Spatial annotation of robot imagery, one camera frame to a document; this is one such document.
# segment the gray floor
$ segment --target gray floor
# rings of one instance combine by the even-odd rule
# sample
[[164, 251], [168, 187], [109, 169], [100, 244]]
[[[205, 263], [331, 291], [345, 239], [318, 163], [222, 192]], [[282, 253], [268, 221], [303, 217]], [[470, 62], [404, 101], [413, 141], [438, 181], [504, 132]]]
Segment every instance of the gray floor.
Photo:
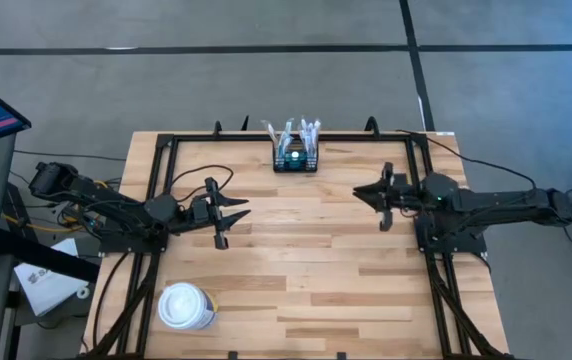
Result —
[[[411, 0], [420, 45], [572, 43], [572, 0]], [[405, 43], [397, 1], [0, 0], [0, 48]], [[470, 157], [572, 187], [572, 52], [424, 53], [435, 125]], [[137, 130], [237, 129], [246, 114], [319, 116], [327, 129], [421, 130], [408, 54], [0, 56], [0, 96], [33, 121], [25, 150], [125, 156]], [[33, 173], [40, 158], [15, 156]], [[116, 177], [121, 164], [71, 159]], [[479, 191], [523, 180], [466, 165]], [[11, 181], [21, 185], [17, 179]], [[572, 359], [572, 245], [560, 229], [487, 232], [513, 354]], [[72, 356], [84, 322], [28, 327], [21, 359]]]

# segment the table leg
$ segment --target table leg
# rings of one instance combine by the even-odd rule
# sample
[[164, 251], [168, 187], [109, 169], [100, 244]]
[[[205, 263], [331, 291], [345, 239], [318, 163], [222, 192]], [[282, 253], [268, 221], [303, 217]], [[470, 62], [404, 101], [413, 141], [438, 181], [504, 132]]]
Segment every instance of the table leg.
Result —
[[25, 263], [91, 283], [97, 280], [99, 274], [99, 266], [93, 263], [2, 229], [0, 229], [0, 254], [10, 254]]

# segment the wooden table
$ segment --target wooden table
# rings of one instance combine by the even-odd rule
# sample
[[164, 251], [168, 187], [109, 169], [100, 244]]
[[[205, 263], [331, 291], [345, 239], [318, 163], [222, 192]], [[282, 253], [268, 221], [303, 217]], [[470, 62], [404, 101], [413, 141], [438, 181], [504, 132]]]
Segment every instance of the wooden table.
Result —
[[[145, 199], [157, 134], [133, 135], [123, 194]], [[454, 136], [430, 136], [457, 150]], [[465, 185], [457, 157], [436, 146], [431, 157], [436, 172]], [[238, 351], [240, 358], [330, 359], [337, 352], [369, 359], [441, 357], [425, 260], [417, 250], [412, 220], [396, 211], [393, 228], [379, 232], [379, 217], [352, 196], [354, 186], [379, 178], [385, 161], [394, 163], [395, 172], [407, 172], [403, 145], [321, 143], [320, 161], [316, 174], [275, 174], [265, 142], [180, 143], [176, 174], [207, 164], [229, 166], [235, 176], [223, 193], [249, 200], [234, 211], [252, 212], [228, 234], [228, 250], [214, 248], [212, 228], [169, 240], [159, 267], [147, 358], [226, 358], [228, 351]], [[187, 175], [173, 195], [186, 195], [208, 176], [221, 183], [226, 172], [209, 169]], [[88, 344], [98, 294], [119, 257], [113, 254], [102, 261], [84, 335]], [[122, 311], [132, 258], [122, 263], [110, 283], [100, 315], [100, 339]], [[488, 269], [474, 257], [459, 254], [455, 267], [465, 310], [491, 344], [508, 351]], [[216, 296], [220, 312], [212, 328], [176, 331], [158, 318], [163, 288], [180, 281]], [[447, 314], [457, 351], [453, 319]], [[136, 313], [130, 351], [138, 324]]]

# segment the wooden tabletop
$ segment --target wooden tabletop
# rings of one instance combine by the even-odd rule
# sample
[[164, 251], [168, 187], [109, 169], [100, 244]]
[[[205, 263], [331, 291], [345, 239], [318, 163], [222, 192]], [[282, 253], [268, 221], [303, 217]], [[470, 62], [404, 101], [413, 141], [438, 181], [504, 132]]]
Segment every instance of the wooden tabletop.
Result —
[[[157, 134], [133, 135], [123, 194], [145, 199]], [[429, 136], [457, 150], [454, 136]], [[168, 154], [164, 156], [162, 169]], [[436, 172], [465, 185], [457, 157], [436, 146], [431, 157]], [[235, 176], [222, 193], [249, 203], [228, 211], [252, 212], [228, 233], [230, 249], [225, 251], [214, 248], [212, 228], [171, 237], [159, 267], [146, 357], [225, 358], [228, 351], [238, 351], [240, 358], [329, 359], [337, 352], [347, 352], [349, 358], [439, 358], [426, 265], [412, 220], [395, 211], [392, 229], [379, 232], [379, 217], [352, 196], [354, 186], [379, 178], [385, 161], [394, 164], [396, 173], [407, 172], [401, 143], [321, 143], [316, 174], [275, 174], [264, 142], [180, 143], [176, 174], [208, 164], [229, 166]], [[182, 197], [208, 176], [221, 184], [226, 172], [187, 175], [172, 194]], [[119, 257], [102, 261], [84, 334], [89, 345], [100, 290]], [[132, 258], [109, 285], [100, 339], [122, 311]], [[455, 268], [465, 310], [491, 344], [508, 351], [488, 269], [465, 254], [455, 256]], [[210, 329], [177, 331], [159, 319], [162, 290], [180, 281], [216, 297], [219, 314]], [[139, 312], [131, 326], [131, 351], [138, 324]]]

